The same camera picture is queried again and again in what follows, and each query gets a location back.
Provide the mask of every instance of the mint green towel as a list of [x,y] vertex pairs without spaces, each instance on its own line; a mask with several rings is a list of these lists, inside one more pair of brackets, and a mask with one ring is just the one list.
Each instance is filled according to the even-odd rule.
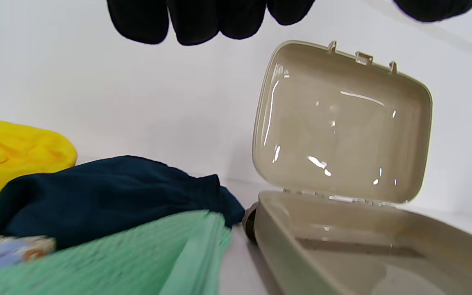
[[168,216],[0,270],[0,295],[216,295],[231,232],[219,213]]

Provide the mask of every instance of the yellow cloth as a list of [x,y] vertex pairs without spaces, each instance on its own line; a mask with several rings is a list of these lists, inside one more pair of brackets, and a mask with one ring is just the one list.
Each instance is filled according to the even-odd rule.
[[74,146],[59,133],[0,121],[0,191],[12,179],[74,166]]

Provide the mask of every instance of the white surface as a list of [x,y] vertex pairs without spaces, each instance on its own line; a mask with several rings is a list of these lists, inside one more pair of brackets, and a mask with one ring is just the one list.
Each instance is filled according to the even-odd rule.
[[387,0],[318,0],[282,27],[183,47],[121,37],[105,0],[0,0],[0,119],[58,131],[82,161],[119,154],[263,183],[251,136],[264,70],[287,39],[399,62],[434,97],[429,164],[414,206],[472,217],[472,12],[419,25]]

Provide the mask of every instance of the open plastic case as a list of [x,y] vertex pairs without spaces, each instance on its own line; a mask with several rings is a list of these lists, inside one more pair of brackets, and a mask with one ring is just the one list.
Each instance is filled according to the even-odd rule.
[[422,186],[427,87],[361,52],[288,41],[257,110],[254,233],[286,295],[472,295],[472,235],[397,209]]

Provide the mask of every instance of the dark blue cloth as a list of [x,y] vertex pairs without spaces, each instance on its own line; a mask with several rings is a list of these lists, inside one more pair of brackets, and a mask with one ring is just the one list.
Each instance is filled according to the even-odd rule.
[[0,235],[47,235],[64,249],[184,211],[208,209],[230,227],[245,210],[217,175],[194,178],[142,157],[114,157],[10,181]]

